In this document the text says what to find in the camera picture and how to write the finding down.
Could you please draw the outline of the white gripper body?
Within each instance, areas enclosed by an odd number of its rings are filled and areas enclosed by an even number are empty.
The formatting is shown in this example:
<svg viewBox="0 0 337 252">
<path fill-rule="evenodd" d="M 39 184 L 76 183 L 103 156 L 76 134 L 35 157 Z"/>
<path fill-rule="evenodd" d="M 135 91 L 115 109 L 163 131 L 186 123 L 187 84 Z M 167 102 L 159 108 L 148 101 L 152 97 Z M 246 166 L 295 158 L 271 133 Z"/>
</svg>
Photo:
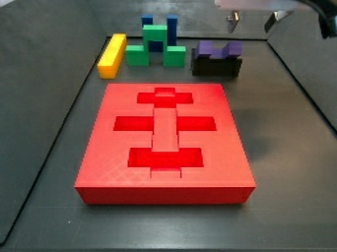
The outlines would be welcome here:
<svg viewBox="0 0 337 252">
<path fill-rule="evenodd" d="M 239 11 L 291 11 L 307 10 L 309 6 L 297 0 L 214 0 L 222 10 Z"/>
</svg>

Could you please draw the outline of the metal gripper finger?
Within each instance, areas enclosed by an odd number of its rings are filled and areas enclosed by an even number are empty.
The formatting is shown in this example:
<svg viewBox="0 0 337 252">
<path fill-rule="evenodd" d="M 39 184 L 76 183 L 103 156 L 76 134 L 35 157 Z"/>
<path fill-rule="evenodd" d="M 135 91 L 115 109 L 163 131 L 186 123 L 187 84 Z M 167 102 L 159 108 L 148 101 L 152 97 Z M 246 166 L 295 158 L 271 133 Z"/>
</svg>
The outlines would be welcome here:
<svg viewBox="0 0 337 252">
<path fill-rule="evenodd" d="M 273 29 L 273 26 L 291 13 L 293 11 L 275 11 L 265 24 L 265 32 L 269 32 Z"/>
<path fill-rule="evenodd" d="M 226 17 L 227 21 L 227 32 L 234 33 L 235 27 L 239 22 L 239 12 L 236 10 L 230 12 L 230 15 Z"/>
</svg>

